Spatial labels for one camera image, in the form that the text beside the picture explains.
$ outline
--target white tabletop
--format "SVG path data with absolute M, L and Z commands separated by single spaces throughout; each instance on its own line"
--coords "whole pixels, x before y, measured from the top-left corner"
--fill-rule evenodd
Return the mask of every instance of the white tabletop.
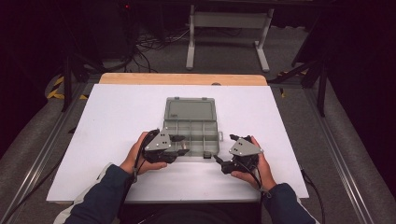
M 96 84 L 64 156 L 47 201 L 69 203 L 89 187 L 109 163 L 126 157 L 143 131 L 162 128 L 167 97 L 208 97 L 216 104 L 219 156 L 234 141 L 229 134 L 254 135 L 277 183 L 287 182 L 300 198 L 308 193 L 270 87 Z M 202 158 L 177 158 L 161 171 L 138 177 L 127 203 L 254 202 L 258 191 L 224 175 Z

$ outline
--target cable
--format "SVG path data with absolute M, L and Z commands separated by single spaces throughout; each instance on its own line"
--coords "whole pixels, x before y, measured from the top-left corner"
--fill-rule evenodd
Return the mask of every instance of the cable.
M 317 189 L 317 187 L 314 185 L 314 182 L 312 182 L 311 178 L 309 178 L 308 174 L 305 172 L 304 168 L 302 166 L 300 166 L 301 169 L 301 174 L 303 175 L 303 179 L 304 181 L 309 184 L 310 186 L 312 186 L 312 188 L 315 190 L 315 193 L 318 195 L 318 199 L 319 199 L 319 203 L 320 203 L 320 208 L 321 208 L 321 214 L 322 214 L 322 224 L 325 224 L 325 213 L 324 213 L 324 206 L 323 206 L 323 202 L 321 200 L 319 191 Z
M 148 67 L 146 67 L 146 66 L 138 63 L 136 61 L 136 59 L 134 58 L 134 62 L 137 64 L 139 72 L 140 72 L 140 67 L 144 67 L 144 68 L 147 68 L 149 72 L 154 71 L 154 72 L 158 73 L 157 70 L 151 68 L 150 63 L 149 63 L 149 59 L 139 49 L 137 49 L 137 50 L 138 50 L 139 55 L 141 56 L 140 58 L 143 57 L 146 60 L 147 64 L 148 64 Z
M 107 69 L 107 70 L 110 71 L 110 72 L 114 72 L 115 70 L 118 70 L 118 69 L 121 69 L 121 68 L 123 68 L 123 67 L 126 67 L 126 65 L 128 65 L 128 63 L 130 63 L 131 61 L 132 61 L 132 57 L 128 57 L 128 58 L 125 60 L 125 62 L 120 63 L 120 64 L 117 64 L 117 65 L 112 66 L 112 67 L 105 68 L 105 69 Z M 84 67 L 84 68 L 85 68 L 85 70 L 87 70 L 87 71 L 90 72 L 90 73 L 99 73 L 99 71 L 97 71 L 97 70 L 94 69 L 94 68 L 87 68 L 87 67 Z
M 152 135 L 153 133 L 156 133 L 156 132 L 158 132 L 158 130 L 151 130 L 151 131 L 148 132 L 148 134 L 146 134 L 145 138 L 143 138 L 142 144 L 140 144 L 139 150 L 137 151 L 136 160 L 134 161 L 134 169 L 137 168 L 137 164 L 139 163 L 139 158 L 140 158 L 140 154 L 141 154 L 142 151 L 143 151 L 143 145 L 144 145 L 144 143 L 146 142 L 146 140 L 149 138 L 150 135 Z
M 257 173 L 259 174 L 260 183 L 262 184 L 262 175 L 260 174 L 259 168 L 256 167 Z
M 8 213 L 8 215 L 4 218 L 4 221 L 2 224 L 5 224 L 8 222 L 8 220 L 14 215 L 15 211 L 18 210 L 18 208 L 26 202 L 26 200 L 29 199 L 30 196 L 32 196 L 38 188 L 48 179 L 48 177 L 56 170 L 56 168 L 61 164 L 62 159 L 64 158 L 64 154 L 62 157 L 56 162 L 56 164 L 51 168 L 49 173 L 47 173 L 43 179 Z
M 257 179 L 257 176 L 255 176 L 255 175 L 246 167 L 246 165 L 242 164 L 242 162 L 237 161 L 237 160 L 234 160 L 233 162 L 236 162 L 238 165 L 242 166 L 245 170 L 247 170 L 247 171 L 251 174 L 251 176 L 253 176 L 254 181 L 256 181 L 257 186 L 259 187 L 259 189 L 262 188 L 262 182 L 259 181 L 259 179 Z
M 137 174 L 139 174 L 140 168 L 142 168 L 143 164 L 145 163 L 146 160 L 143 160 L 142 164 L 140 164 L 139 168 L 137 168 Z
M 187 30 L 182 30 L 182 34 L 178 37 L 176 37 L 176 35 L 178 33 L 175 33 L 174 35 L 172 35 L 171 33 L 165 38 L 164 41 L 161 41 L 157 38 L 154 38 L 152 35 L 150 36 L 150 38 L 148 38 L 147 34 L 141 34 L 140 36 L 140 40 L 137 41 L 137 46 L 142 47 L 144 49 L 140 50 L 141 52 L 147 52 L 151 49 L 155 49 L 155 50 L 160 50 L 160 49 L 164 49 L 165 47 L 169 46 L 172 43 L 177 42 L 178 40 L 180 40 L 184 35 L 186 35 L 189 32 L 189 29 Z

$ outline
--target white metal frame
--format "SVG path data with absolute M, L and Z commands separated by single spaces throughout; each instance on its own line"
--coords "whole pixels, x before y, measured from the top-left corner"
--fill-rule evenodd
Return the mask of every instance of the white metal frame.
M 258 41 L 255 41 L 255 48 L 257 55 L 259 56 L 262 71 L 269 72 L 270 68 L 262 47 L 264 45 L 265 37 L 267 37 L 273 14 L 273 9 L 269 9 L 267 13 L 196 12 L 195 6 L 191 6 L 190 43 L 187 52 L 186 68 L 191 70 L 194 65 L 195 27 L 250 28 L 261 29 L 261 36 Z

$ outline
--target sleeve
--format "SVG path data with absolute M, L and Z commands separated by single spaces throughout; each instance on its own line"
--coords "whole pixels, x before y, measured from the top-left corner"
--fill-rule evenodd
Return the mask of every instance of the sleeve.
M 274 224 L 318 223 L 300 204 L 289 184 L 276 185 L 262 197 L 262 202 Z
M 95 183 L 63 210 L 54 223 L 111 223 L 120 207 L 129 177 L 120 167 L 108 164 Z

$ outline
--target dark background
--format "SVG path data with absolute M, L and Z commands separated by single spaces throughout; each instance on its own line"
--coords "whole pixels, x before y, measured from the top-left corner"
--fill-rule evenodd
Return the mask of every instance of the dark background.
M 111 12 L 92 14 L 97 12 L 92 10 L 95 7 L 92 1 L 57 2 L 70 28 L 68 38 L 75 49 L 96 62 L 130 52 L 123 51 L 128 46 L 128 38 L 122 36 L 125 21 L 118 10 L 119 2 L 95 2 L 110 3 L 112 7 L 108 10 Z M 61 71 L 64 45 L 59 38 L 59 27 L 46 11 L 49 6 L 46 0 L 21 0 L 18 3 L 8 0 L 0 4 L 1 158 L 24 125 L 47 102 L 44 89 Z M 375 166 L 396 195 L 396 106 L 393 99 L 396 95 L 393 75 L 396 69 L 396 20 L 390 3 L 366 0 L 353 5 L 342 14 L 322 13 L 297 61 L 309 61 L 322 50 L 331 49 L 326 59 L 329 80 Z M 152 9 L 164 12 L 161 14 L 163 21 L 161 18 L 145 18 L 146 23 L 151 20 L 163 22 L 160 25 L 154 22 L 157 27 L 152 29 L 160 31 L 159 34 L 161 29 L 172 28 L 176 21 L 184 23 L 189 10 L 179 7 L 182 13 L 170 14 L 166 8 Z M 273 25 L 310 28 L 314 20 L 304 14 L 306 12 L 301 10 L 278 10 Z M 110 16 L 111 22 L 98 19 L 106 15 Z M 95 38 L 100 29 L 119 35 L 113 35 L 113 40 L 110 38 L 106 42 Z

